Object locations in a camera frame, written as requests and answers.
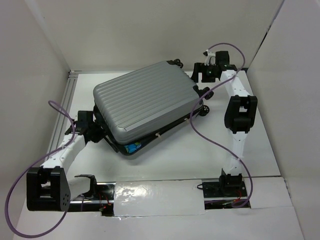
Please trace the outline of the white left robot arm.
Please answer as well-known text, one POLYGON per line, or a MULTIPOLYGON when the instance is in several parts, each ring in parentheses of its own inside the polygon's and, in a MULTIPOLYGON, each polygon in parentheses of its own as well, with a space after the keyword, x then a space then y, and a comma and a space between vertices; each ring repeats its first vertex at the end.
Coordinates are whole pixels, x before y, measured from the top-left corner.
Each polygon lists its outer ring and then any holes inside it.
POLYGON ((94 121, 93 111, 80 110, 77 120, 65 132, 59 150, 39 167, 26 175, 26 205, 29 211, 65 212, 72 200, 83 196, 97 197, 99 187, 93 174, 78 174, 67 179, 67 173, 77 155, 88 142, 97 143, 103 130, 94 121))

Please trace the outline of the grey suitcase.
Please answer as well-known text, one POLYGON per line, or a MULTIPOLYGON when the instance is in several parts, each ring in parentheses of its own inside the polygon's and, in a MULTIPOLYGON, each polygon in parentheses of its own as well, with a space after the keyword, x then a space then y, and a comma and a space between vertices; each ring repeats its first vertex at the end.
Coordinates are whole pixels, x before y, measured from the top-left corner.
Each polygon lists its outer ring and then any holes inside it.
POLYGON ((160 135, 188 120, 206 115, 209 87, 200 89, 183 71, 179 59, 160 61, 96 85, 93 114, 115 152, 131 156, 160 135), (141 143, 135 153, 125 145, 141 143))

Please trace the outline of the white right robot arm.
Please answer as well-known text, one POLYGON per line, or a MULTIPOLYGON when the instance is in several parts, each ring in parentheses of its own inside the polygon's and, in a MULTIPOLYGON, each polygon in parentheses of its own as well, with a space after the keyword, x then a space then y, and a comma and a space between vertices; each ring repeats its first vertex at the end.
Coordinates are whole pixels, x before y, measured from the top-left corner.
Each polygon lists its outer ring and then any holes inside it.
POLYGON ((194 126, 194 131, 205 140, 226 150, 230 157, 225 162, 221 170, 223 178, 242 177, 241 158, 244 153, 244 145, 250 129, 253 127, 256 118, 258 99, 250 95, 245 89, 235 65, 230 64, 228 51, 217 51, 215 53, 206 50, 204 63, 195 63, 191 79, 198 81, 199 73, 205 82, 214 82, 219 79, 218 86, 225 86, 229 96, 228 106, 224 115, 224 125, 228 129, 232 139, 231 148, 227 148, 198 132, 194 126))

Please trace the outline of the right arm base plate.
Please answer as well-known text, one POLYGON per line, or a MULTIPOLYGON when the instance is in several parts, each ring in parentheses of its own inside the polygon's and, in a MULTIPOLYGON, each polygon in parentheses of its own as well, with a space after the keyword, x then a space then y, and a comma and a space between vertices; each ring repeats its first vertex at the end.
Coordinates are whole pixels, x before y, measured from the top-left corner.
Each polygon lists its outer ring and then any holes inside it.
POLYGON ((251 207, 242 174, 222 171, 218 180, 203 181, 196 188, 203 193, 205 210, 251 207))

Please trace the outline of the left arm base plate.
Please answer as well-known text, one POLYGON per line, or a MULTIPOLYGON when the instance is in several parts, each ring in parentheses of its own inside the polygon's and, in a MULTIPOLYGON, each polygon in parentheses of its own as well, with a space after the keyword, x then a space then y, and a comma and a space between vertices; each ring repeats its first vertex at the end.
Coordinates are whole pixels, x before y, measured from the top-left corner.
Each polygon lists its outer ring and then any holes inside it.
POLYGON ((115 182, 98 182, 95 193, 91 196, 81 194, 74 198, 70 205, 69 213, 100 213, 105 217, 114 216, 115 182))

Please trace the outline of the light blue shirt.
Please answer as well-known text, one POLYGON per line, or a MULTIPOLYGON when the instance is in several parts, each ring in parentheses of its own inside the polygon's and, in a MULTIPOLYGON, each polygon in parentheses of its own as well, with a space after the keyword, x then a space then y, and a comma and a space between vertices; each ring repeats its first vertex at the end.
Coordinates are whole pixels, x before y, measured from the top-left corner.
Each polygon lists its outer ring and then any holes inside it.
POLYGON ((128 154, 133 154, 141 148, 142 144, 140 142, 131 143, 125 145, 124 148, 128 154))

